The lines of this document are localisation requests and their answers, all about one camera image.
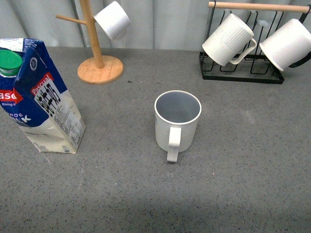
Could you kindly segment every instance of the mug handle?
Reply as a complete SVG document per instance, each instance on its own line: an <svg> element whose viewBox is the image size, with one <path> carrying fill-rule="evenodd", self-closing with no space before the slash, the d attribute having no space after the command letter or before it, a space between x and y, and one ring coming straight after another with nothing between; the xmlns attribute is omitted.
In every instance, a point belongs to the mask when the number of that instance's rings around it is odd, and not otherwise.
<svg viewBox="0 0 311 233"><path fill-rule="evenodd" d="M177 162L179 146L181 139L181 128L170 128L169 149L167 152L167 161Z"/></svg>
<svg viewBox="0 0 311 233"><path fill-rule="evenodd" d="M245 50L243 53L241 53L241 55L240 55L237 59L231 60L231 61L229 61L229 62L232 63L232 64L234 64L234 65L240 63L240 61L241 61L247 54L249 54L254 48L256 48L256 46L257 46L256 40L254 40L254 38L252 38L251 41L254 42L254 45L253 45L252 47L249 47L247 50Z"/></svg>
<svg viewBox="0 0 311 233"><path fill-rule="evenodd" d="M311 59L311 52L309 52L304 58L302 58L301 60L291 64L289 67L290 68L296 68L301 66L302 64L305 64L308 60Z"/></svg>

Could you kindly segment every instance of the white mug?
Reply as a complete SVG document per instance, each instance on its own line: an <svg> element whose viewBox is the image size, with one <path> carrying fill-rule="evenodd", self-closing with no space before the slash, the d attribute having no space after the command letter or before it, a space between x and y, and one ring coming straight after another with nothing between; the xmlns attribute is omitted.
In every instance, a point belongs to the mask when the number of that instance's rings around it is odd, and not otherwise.
<svg viewBox="0 0 311 233"><path fill-rule="evenodd" d="M168 91L155 100L155 138L167 154L167 161L177 162L178 153L188 149L202 111L200 101L185 91Z"/></svg>
<svg viewBox="0 0 311 233"><path fill-rule="evenodd" d="M116 1L106 6L94 18L110 40L121 35L131 23L123 8Z"/></svg>
<svg viewBox="0 0 311 233"><path fill-rule="evenodd" d="M293 18L259 46L270 62L284 71L311 51L311 34L298 19Z"/></svg>
<svg viewBox="0 0 311 233"><path fill-rule="evenodd" d="M257 46L253 31L239 17L230 14L202 45L207 55L221 66L228 62L238 64ZM248 43L253 46L246 49L237 59L232 58Z"/></svg>

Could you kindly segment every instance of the ribbed white mug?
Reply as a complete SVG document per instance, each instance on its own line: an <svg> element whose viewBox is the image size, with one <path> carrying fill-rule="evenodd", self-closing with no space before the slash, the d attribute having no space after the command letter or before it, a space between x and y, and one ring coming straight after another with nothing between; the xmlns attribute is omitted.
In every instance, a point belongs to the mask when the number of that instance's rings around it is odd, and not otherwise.
<svg viewBox="0 0 311 233"><path fill-rule="evenodd" d="M201 111L197 97L185 91L168 91L155 100L155 138L168 152L167 161L177 162L178 153L190 147Z"/></svg>
<svg viewBox="0 0 311 233"><path fill-rule="evenodd" d="M230 14L202 45L207 55L221 66L238 64L257 46L253 31L239 17ZM232 58L249 42L253 45L237 59Z"/></svg>
<svg viewBox="0 0 311 233"><path fill-rule="evenodd" d="M270 62L284 71L311 51L311 34L298 19L293 18L259 46Z"/></svg>

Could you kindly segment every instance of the black mug handle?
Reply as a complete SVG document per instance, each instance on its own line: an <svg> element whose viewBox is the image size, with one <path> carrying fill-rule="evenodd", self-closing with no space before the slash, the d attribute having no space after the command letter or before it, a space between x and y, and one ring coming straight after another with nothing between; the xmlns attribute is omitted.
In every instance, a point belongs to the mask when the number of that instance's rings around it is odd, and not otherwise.
<svg viewBox="0 0 311 233"><path fill-rule="evenodd" d="M290 68L296 68L296 67L299 67L301 66L302 64L305 64L308 60L311 59L311 52L309 52L307 54L307 56L305 56L304 58L302 58L301 60L299 60L298 62L295 62L293 64L291 64L289 67Z"/></svg>

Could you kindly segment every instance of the wooden base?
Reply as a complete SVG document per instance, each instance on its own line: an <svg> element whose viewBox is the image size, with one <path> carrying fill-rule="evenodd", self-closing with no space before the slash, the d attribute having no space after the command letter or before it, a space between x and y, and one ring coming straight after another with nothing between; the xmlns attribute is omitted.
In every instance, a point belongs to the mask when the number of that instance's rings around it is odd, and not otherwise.
<svg viewBox="0 0 311 233"><path fill-rule="evenodd" d="M103 56L104 67L95 66L94 57L82 62L78 68L79 78L90 84L105 84L116 80L123 73L123 63L115 57Z"/></svg>

